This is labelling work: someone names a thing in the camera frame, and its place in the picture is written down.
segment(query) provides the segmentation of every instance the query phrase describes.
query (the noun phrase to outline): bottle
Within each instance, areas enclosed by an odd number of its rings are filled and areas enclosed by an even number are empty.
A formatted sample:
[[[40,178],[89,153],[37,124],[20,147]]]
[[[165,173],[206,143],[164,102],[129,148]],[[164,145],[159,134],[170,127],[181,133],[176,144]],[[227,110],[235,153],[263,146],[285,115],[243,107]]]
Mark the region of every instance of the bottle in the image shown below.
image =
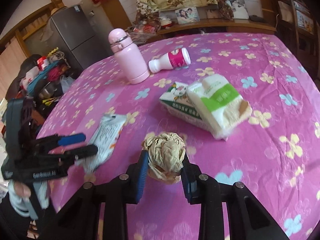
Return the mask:
[[[123,29],[114,29],[108,38],[115,59],[129,82],[138,84],[146,80],[150,76],[147,64],[138,46],[132,42],[128,33]]]
[[[191,64],[190,56],[186,48],[175,49],[164,54],[160,59],[149,61],[149,69],[157,73],[162,69],[172,70],[177,67],[186,67]]]

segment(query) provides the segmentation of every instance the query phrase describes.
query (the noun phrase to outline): white plastic wrapper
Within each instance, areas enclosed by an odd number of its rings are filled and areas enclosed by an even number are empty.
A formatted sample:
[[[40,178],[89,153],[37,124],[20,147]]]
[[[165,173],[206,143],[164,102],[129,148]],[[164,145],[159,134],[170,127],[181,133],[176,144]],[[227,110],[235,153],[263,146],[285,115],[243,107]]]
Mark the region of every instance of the white plastic wrapper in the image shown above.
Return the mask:
[[[194,82],[187,95],[216,139],[228,137],[252,113],[249,102],[219,74]]]
[[[89,141],[89,144],[98,147],[97,154],[80,160],[78,163],[83,166],[86,173],[94,172],[98,166],[111,157],[126,119],[126,115],[120,114],[105,114],[101,118],[99,127]]]

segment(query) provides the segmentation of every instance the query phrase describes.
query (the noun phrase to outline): refrigerator door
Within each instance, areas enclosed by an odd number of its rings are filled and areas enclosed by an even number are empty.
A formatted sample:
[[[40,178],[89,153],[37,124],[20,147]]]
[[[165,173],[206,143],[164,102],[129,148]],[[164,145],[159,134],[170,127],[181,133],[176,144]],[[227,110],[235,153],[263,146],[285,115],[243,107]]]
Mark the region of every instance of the refrigerator door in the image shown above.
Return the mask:
[[[109,57],[108,52],[96,36],[76,47],[72,53],[83,69]]]
[[[51,18],[70,50],[95,35],[80,5],[62,9]]]

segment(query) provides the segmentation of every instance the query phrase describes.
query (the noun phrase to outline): red and white container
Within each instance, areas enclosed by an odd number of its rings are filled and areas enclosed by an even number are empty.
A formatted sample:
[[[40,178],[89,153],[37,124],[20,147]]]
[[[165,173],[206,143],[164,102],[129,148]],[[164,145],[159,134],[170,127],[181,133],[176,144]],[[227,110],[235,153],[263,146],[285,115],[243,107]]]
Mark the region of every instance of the red and white container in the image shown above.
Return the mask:
[[[172,70],[177,67],[186,67],[191,64],[190,56],[186,48],[175,49],[164,54],[160,59],[149,61],[149,69],[157,73],[162,69]]]
[[[40,71],[43,71],[45,67],[50,64],[49,59],[47,59],[47,57],[41,57],[37,60],[37,63]]]

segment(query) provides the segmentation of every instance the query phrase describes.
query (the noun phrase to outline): green and white carton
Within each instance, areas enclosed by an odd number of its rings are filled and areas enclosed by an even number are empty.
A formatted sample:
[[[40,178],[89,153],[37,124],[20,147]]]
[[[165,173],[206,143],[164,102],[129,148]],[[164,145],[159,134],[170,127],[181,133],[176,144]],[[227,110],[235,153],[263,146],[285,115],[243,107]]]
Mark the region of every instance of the green and white carton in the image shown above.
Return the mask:
[[[162,94],[160,102],[168,109],[168,112],[201,129],[210,131],[200,115],[191,104],[186,92],[188,85],[175,82],[167,92]]]

